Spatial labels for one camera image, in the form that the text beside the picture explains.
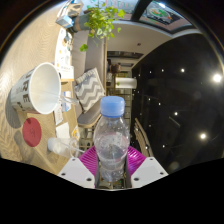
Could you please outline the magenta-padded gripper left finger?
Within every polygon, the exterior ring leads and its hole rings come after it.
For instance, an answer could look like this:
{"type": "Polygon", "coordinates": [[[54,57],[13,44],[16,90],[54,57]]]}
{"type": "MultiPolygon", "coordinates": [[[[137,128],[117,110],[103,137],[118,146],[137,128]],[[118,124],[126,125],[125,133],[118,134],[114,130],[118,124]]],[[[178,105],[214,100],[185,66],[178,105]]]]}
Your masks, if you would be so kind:
{"type": "Polygon", "coordinates": [[[84,188],[94,189],[98,185],[98,157],[95,147],[89,148],[78,158],[71,158],[58,174],[84,188]]]}

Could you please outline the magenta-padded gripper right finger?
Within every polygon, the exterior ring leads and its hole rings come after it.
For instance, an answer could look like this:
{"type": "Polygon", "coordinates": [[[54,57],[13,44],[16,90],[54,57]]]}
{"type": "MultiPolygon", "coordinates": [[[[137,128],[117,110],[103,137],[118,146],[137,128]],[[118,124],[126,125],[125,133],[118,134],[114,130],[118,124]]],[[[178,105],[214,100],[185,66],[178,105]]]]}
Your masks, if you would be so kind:
{"type": "Polygon", "coordinates": [[[155,157],[146,157],[133,147],[126,157],[126,186],[140,188],[167,176],[168,173],[155,157]]]}

